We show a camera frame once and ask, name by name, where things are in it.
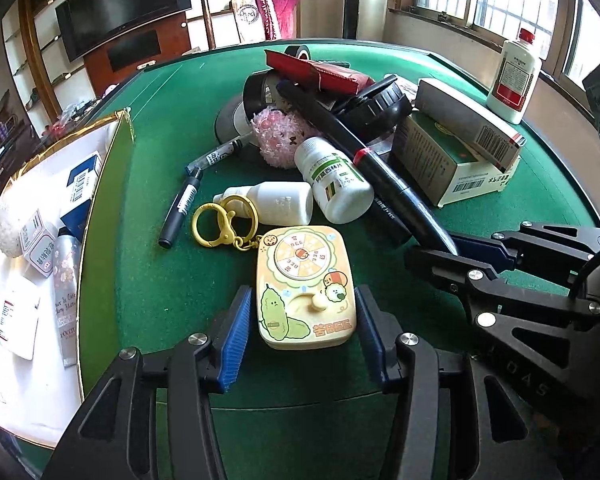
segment pink plush toy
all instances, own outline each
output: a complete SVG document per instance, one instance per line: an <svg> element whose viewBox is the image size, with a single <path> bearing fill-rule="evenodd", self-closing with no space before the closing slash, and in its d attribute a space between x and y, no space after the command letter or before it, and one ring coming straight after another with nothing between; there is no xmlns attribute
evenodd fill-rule
<svg viewBox="0 0 600 480"><path fill-rule="evenodd" d="M274 168L294 168L294 153L305 139L319 136L318 130L297 113L284 113L267 107L251 121L260 144L260 153Z"/></svg>

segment red package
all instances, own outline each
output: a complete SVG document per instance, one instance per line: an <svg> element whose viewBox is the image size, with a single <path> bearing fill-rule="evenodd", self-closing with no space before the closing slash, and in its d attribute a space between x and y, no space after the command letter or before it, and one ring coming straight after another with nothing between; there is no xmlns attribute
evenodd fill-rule
<svg viewBox="0 0 600 480"><path fill-rule="evenodd" d="M374 83L368 75L350 68L298 59L282 52L265 49L267 65L307 89L329 90L355 95Z"/></svg>

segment purple cloth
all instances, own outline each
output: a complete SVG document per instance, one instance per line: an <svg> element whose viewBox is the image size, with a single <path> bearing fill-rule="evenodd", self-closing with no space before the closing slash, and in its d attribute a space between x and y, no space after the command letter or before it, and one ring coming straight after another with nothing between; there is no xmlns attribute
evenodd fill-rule
<svg viewBox="0 0 600 480"><path fill-rule="evenodd" d="M284 40L294 36L294 8L298 0L256 1L267 40Z"/></svg>

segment yellow lobster clasp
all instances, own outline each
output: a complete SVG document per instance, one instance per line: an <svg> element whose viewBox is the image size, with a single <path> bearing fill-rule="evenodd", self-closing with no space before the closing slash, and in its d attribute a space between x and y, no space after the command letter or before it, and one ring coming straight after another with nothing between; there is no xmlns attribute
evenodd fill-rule
<svg viewBox="0 0 600 480"><path fill-rule="evenodd" d="M225 209L226 205L231 200L237 200L239 202L242 202L250 214L251 229L246 234L246 236L238 236L234 230L234 227L232 226L232 220L235 217L235 211L227 211ZM200 217L203 211L211 209L213 209L218 215L218 227L220 229L220 235L218 239L209 241L205 240L202 236L200 236L200 233L198 232L198 218ZM218 245L232 245L238 250L247 251L251 249L251 247L257 246L255 242L251 241L254 238L257 230L258 212L256 211L253 202L245 196L231 195L222 200L222 202L220 202L219 204L203 204L198 209L196 209L196 212L193 213L193 218L191 219L191 231L193 233L193 237L203 247L218 247Z"/></svg>

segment wooden chair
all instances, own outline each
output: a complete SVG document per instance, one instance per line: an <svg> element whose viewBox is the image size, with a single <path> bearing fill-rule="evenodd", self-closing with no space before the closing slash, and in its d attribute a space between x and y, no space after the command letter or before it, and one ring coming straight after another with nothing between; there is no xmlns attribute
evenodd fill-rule
<svg viewBox="0 0 600 480"><path fill-rule="evenodd" d="M264 41L264 26L262 25L260 13L257 11L258 7L255 0L231 0L231 7L234 11L240 43ZM214 36L214 26L211 22L209 0L202 0L202 18L205 20L206 40L209 50L213 50L216 48L216 38Z"/></svg>

